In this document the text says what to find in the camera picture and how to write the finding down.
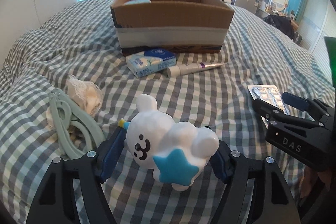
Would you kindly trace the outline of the person right hand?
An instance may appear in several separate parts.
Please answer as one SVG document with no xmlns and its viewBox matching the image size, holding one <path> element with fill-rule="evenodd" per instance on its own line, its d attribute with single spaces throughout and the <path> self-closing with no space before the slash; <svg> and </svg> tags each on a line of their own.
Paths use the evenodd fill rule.
<svg viewBox="0 0 336 224">
<path fill-rule="evenodd" d="M 305 198 L 310 194 L 312 187 L 318 178 L 325 184 L 327 191 L 329 191 L 332 178 L 331 170 L 317 172 L 308 166 L 305 167 L 303 180 L 301 182 L 300 198 Z"/>
</svg>

